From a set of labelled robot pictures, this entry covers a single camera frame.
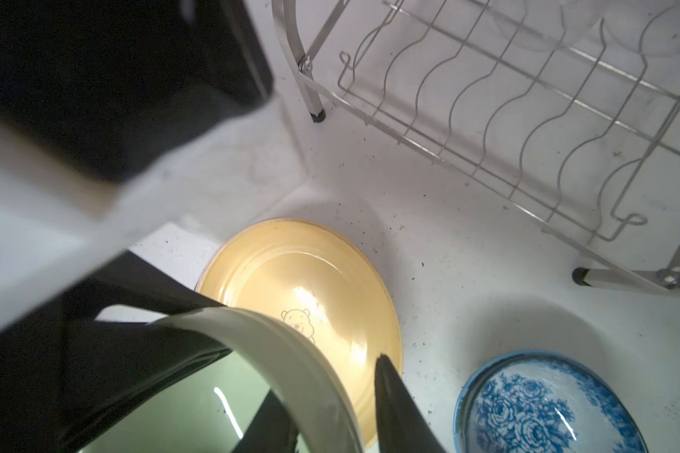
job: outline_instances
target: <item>stainless steel wire rack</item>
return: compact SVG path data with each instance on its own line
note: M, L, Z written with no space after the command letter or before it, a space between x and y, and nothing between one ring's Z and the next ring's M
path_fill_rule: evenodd
M322 94L473 178L606 267L575 270L578 284L680 295L680 210L653 219L637 209L651 205L651 193L680 197L680 171L665 168L680 167L680 56L661 61L620 49L604 19L574 46L562 45L564 30L552 50L528 51L515 44L517 33L550 37L490 2L382 0L381 22L355 37L352 53L340 52L332 89L314 80L313 65L349 0L335 4L307 50L295 0L272 0L272 8L314 121L325 117ZM663 13L649 18L639 49ZM484 27L493 18L513 24L510 39ZM640 232L651 223L656 232ZM609 257L660 229L677 246L666 267L632 270L634 260Z

